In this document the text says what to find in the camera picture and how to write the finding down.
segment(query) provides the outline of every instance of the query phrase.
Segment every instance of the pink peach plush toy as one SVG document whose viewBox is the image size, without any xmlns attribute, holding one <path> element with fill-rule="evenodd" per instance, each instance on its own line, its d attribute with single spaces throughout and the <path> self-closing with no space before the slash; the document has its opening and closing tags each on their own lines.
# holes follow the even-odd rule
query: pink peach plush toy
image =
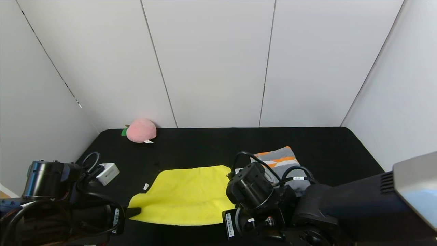
<svg viewBox="0 0 437 246">
<path fill-rule="evenodd" d="M 149 140 L 156 137 L 156 126 L 147 118 L 136 119 L 128 127 L 126 136 L 135 143 L 151 143 Z"/>
</svg>

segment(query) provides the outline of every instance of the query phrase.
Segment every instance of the black cable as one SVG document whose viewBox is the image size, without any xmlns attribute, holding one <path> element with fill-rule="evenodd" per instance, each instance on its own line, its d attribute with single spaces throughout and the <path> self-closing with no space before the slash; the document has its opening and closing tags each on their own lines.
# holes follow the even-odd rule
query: black cable
<svg viewBox="0 0 437 246">
<path fill-rule="evenodd" d="M 88 184 L 89 184 L 93 179 L 95 179 L 95 178 L 97 177 L 97 175 L 99 175 L 98 172 L 93 172 L 93 173 L 91 173 L 92 171 L 94 171 L 95 167 L 97 166 L 98 160 L 99 160 L 99 158 L 100 158 L 100 154 L 99 154 L 98 152 L 92 152 L 92 153 L 90 153 L 89 155 L 87 155 L 87 156 L 85 157 L 85 159 L 82 161 L 82 167 L 84 167 L 84 163 L 85 163 L 85 161 L 86 161 L 86 160 L 87 160 L 91 155 L 97 155 L 97 159 L 96 159 L 95 163 L 92 165 L 92 167 L 89 168 L 88 170 L 86 170 L 85 173 L 82 174 L 82 177 L 79 178 L 79 180 L 78 180 L 77 183 L 76 183 L 76 189 L 77 189 L 79 192 L 81 192 L 82 194 L 86 194 L 86 195 L 89 195 L 89 196 L 93 196 L 93 197 L 97 197 L 97 198 L 100 198 L 100 199 L 107 200 L 108 202 L 110 202 L 111 204 L 113 204 L 113 205 L 114 205 L 114 206 L 115 206 L 115 207 L 120 211 L 120 213 L 122 213 L 122 217 L 124 218 L 124 217 L 125 217 L 125 211 L 123 210 L 123 207 L 122 207 L 118 202 L 116 202 L 115 200 L 113 200 L 113 199 L 111 199 L 110 197 L 105 196 L 105 195 L 103 195 L 103 194 L 98 194 L 98 193 L 94 193 L 94 192 L 89 192 L 89 191 L 86 190 L 86 187 L 88 187 Z M 109 233 L 109 232 L 111 232 L 111 231 L 113 231 L 113 230 L 116 230 L 116 229 L 118 228 L 118 225 L 119 225 L 119 223 L 117 223 L 115 226 L 113 226 L 113 227 L 110 228 L 110 229 L 107 229 L 107 230 L 104 230 L 104 231 L 101 231 L 101 232 L 97 232 L 97 233 L 87 233 L 87 232 L 84 232 L 84 231 L 82 231 L 81 229 L 78 229 L 78 228 L 75 228 L 75 230 L 79 231 L 81 234 L 84 234 L 84 235 L 88 235 L 88 236 L 97 236 L 97 235 L 103 235 L 103 234 Z"/>
<path fill-rule="evenodd" d="M 294 179 L 295 177 L 288 177 L 285 180 L 282 180 L 278 183 L 271 183 L 273 186 L 284 186 L 288 181 L 294 181 L 294 180 L 301 180 L 301 179 Z M 303 177 L 303 180 L 309 181 L 312 184 L 317 184 L 317 180 L 309 178 L 309 177 Z"/>
<path fill-rule="evenodd" d="M 34 202 L 31 202 L 31 203 L 28 203 L 25 207 L 23 207 L 21 210 L 19 210 L 19 211 L 17 212 L 17 214 L 16 214 L 16 215 L 15 215 L 15 216 L 10 220 L 9 224 L 7 225 L 7 227 L 6 227 L 6 229 L 5 229 L 4 233 L 3 233 L 3 237 L 2 237 L 2 240 L 1 240 L 1 244 L 0 244 L 0 246 L 5 246 L 5 245 L 6 245 L 6 241 L 7 241 L 7 238 L 8 238 L 8 236 L 9 236 L 9 234 L 10 234 L 11 229 L 12 229 L 13 227 L 16 227 L 16 226 L 17 226 L 17 223 L 19 222 L 19 220 L 21 220 L 21 218 L 23 217 L 24 213 L 25 213 L 26 211 L 28 211 L 29 209 L 31 209 L 31 208 L 33 208 L 33 207 L 35 207 L 35 206 L 39 206 L 39 205 L 41 205 L 41 204 L 51 204 L 51 205 L 55 205 L 58 209 L 60 209 L 60 211 L 64 214 L 64 216 L 66 216 L 67 221 L 68 221 L 68 223 L 70 224 L 70 226 L 72 225 L 72 224 L 71 224 L 71 220 L 70 220 L 68 214 L 67 214 L 67 213 L 65 212 L 65 210 L 62 208 L 62 206 L 60 206 L 60 205 L 57 204 L 56 202 L 53 202 L 53 201 L 50 200 L 50 199 L 34 201 Z"/>
<path fill-rule="evenodd" d="M 3 222 L 5 222 L 9 216 L 11 216 L 13 213 L 18 212 L 20 209 L 21 207 L 17 207 L 15 209 L 10 210 L 7 214 L 3 215 L 3 217 L 0 218 L 0 225 L 3 224 Z"/>
<path fill-rule="evenodd" d="M 263 162 L 263 161 L 261 161 L 258 157 L 256 157 L 254 154 L 251 154 L 251 153 L 249 153 L 249 152 L 246 152 L 246 151 L 241 151 L 241 152 L 238 152 L 237 153 L 237 155 L 235 156 L 235 159 L 234 159 L 234 163 L 232 164 L 232 167 L 231 167 L 231 173 L 229 174 L 229 179 L 231 179 L 231 178 L 233 178 L 234 176 L 235 176 L 235 164 L 237 163 L 237 161 L 238 161 L 238 157 L 240 156 L 240 155 L 248 155 L 248 156 L 250 156 L 250 157 L 252 157 L 255 161 L 257 161 L 258 163 L 260 163 L 261 165 L 263 165 L 263 166 L 265 166 L 278 180 L 281 180 L 280 178 L 279 178 L 279 176 L 278 176 L 278 174 L 277 173 L 275 173 L 275 171 L 273 171 L 273 169 L 269 166 L 269 165 L 267 165 L 265 162 Z"/>
<path fill-rule="evenodd" d="M 87 159 L 92 156 L 92 155 L 96 155 L 96 161 L 94 162 L 94 164 L 88 169 L 85 170 L 86 166 L 85 166 L 85 162 L 87 161 Z M 90 154 L 88 154 L 82 161 L 82 168 L 85 170 L 85 172 L 90 173 L 96 166 L 97 163 L 99 162 L 100 159 L 100 153 L 99 152 L 91 152 Z"/>
<path fill-rule="evenodd" d="M 87 177 L 83 177 L 82 180 L 79 181 L 79 182 L 77 183 L 77 185 L 76 185 L 76 189 L 77 189 L 79 192 L 83 193 L 83 194 L 86 194 L 86 195 L 89 195 L 89 196 L 93 196 L 93 197 L 98 197 L 98 198 L 101 198 L 101 199 L 104 199 L 104 200 L 109 201 L 109 202 L 112 203 L 116 208 L 119 209 L 120 213 L 122 213 L 122 218 L 124 218 L 124 217 L 125 217 L 125 211 L 123 210 L 123 207 L 122 207 L 118 202 L 116 202 L 115 200 L 112 200 L 112 199 L 111 199 L 110 197 L 108 197 L 108 196 L 105 196 L 105 195 L 102 195 L 102 194 L 98 194 L 98 193 L 94 193 L 94 192 L 86 191 L 86 190 L 84 190 L 83 187 L 81 187 L 83 184 L 85 184 L 85 186 L 87 186 L 88 183 L 89 183 L 92 179 L 93 179 L 93 178 L 91 178 L 91 179 L 87 179 Z M 119 223 L 117 223 L 115 226 L 113 226 L 113 227 L 110 228 L 110 229 L 107 229 L 107 230 L 104 230 L 104 231 L 101 231 L 101 232 L 97 232 L 97 233 L 87 233 L 87 232 L 84 232 L 84 231 L 82 231 L 81 229 L 78 229 L 78 228 L 75 228 L 75 230 L 79 231 L 81 234 L 84 234 L 84 235 L 88 235 L 88 236 L 98 236 L 98 235 L 103 235 L 103 234 L 109 233 L 109 232 L 111 232 L 111 231 L 113 231 L 113 230 L 116 230 L 116 229 L 118 228 L 118 225 L 119 225 Z"/>
<path fill-rule="evenodd" d="M 296 169 L 303 170 L 303 171 L 305 172 L 305 174 L 306 174 L 309 178 L 314 179 L 314 175 L 311 173 L 310 170 L 308 170 L 308 168 L 306 168 L 306 167 L 304 167 L 304 166 L 292 166 L 292 167 L 289 167 L 289 168 L 284 172 L 284 174 L 282 175 L 282 179 L 280 179 L 280 180 L 284 180 L 284 179 L 287 177 L 287 175 L 288 175 L 291 171 L 296 170 Z"/>
<path fill-rule="evenodd" d="M 68 187 L 68 190 L 65 192 L 64 196 L 61 197 L 61 198 L 59 198 L 59 199 L 56 199 L 56 201 L 59 202 L 59 201 L 63 201 L 63 200 L 65 200 L 65 199 L 67 199 L 68 196 L 70 195 L 70 192 L 71 192 L 71 187 L 69 186 L 69 187 Z"/>
</svg>

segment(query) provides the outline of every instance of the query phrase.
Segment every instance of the white adapter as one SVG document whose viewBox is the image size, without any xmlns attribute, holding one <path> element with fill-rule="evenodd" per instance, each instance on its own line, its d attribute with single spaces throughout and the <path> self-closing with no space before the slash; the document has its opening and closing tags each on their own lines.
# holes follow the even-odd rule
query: white adapter
<svg viewBox="0 0 437 246">
<path fill-rule="evenodd" d="M 96 178 L 104 186 L 109 184 L 109 182 L 111 182 L 120 173 L 115 163 L 102 163 L 99 166 L 103 166 L 105 170 L 97 175 Z"/>
</svg>

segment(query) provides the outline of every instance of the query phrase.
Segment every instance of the wooden floor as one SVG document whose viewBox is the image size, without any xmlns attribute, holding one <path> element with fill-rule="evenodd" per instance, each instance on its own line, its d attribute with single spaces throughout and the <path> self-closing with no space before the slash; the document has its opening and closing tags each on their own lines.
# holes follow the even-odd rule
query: wooden floor
<svg viewBox="0 0 437 246">
<path fill-rule="evenodd" d="M 9 198 L 10 196 L 6 195 L 3 191 L 0 190 L 0 198 Z"/>
</svg>

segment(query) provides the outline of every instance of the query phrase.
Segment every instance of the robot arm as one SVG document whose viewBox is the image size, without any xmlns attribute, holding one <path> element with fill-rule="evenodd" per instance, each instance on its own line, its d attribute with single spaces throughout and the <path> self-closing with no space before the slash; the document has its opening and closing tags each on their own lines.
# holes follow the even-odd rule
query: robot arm
<svg viewBox="0 0 437 246">
<path fill-rule="evenodd" d="M 260 163 L 230 174 L 223 212 L 228 239 L 258 234 L 293 245 L 348 245 L 437 236 L 437 152 L 394 165 L 393 172 L 330 187 L 312 184 L 296 198 L 269 183 Z"/>
<path fill-rule="evenodd" d="M 21 198 L 1 199 L 1 246 L 45 245 L 86 238 L 103 243 L 123 233 L 125 219 L 140 213 L 89 192 L 99 174 L 73 163 L 34 161 Z"/>
</svg>

